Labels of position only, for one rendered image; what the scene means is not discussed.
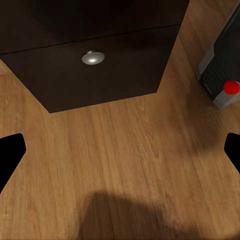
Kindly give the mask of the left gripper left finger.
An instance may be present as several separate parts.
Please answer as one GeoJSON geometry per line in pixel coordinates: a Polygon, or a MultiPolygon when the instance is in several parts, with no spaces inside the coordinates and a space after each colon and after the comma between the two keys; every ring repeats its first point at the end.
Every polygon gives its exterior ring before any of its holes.
{"type": "Polygon", "coordinates": [[[26,153],[22,133],[0,138],[0,193],[26,153]]]}

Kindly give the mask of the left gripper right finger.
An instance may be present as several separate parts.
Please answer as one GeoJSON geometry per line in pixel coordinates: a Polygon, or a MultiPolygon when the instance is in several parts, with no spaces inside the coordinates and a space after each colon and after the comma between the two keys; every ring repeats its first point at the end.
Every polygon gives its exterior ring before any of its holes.
{"type": "Polygon", "coordinates": [[[224,151],[240,173],[240,135],[235,133],[228,133],[224,151]]]}

